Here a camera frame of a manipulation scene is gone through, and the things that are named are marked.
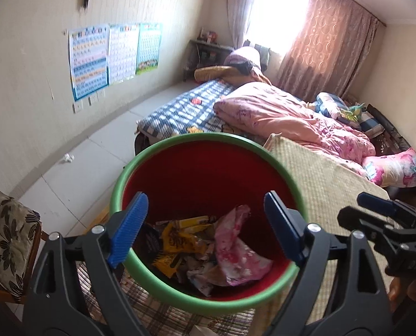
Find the person's right hand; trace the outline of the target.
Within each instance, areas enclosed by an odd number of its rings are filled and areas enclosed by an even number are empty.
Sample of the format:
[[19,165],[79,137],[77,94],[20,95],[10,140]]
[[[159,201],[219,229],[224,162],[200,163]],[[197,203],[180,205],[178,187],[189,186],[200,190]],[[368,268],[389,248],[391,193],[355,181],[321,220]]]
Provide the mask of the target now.
[[416,279],[394,277],[388,291],[390,311],[395,312],[406,298],[416,302]]

